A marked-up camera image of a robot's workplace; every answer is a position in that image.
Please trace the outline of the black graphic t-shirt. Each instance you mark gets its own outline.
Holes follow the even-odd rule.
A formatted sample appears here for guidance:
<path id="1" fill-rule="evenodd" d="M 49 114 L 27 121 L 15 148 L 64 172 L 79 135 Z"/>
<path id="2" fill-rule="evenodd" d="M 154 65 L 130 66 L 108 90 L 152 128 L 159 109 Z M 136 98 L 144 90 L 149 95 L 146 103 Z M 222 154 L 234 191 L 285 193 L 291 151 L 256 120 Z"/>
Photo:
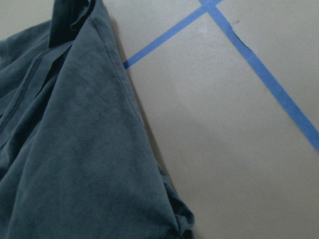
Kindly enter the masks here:
<path id="1" fill-rule="evenodd" d="M 0 42 L 0 236 L 191 239 L 101 0 Z"/>

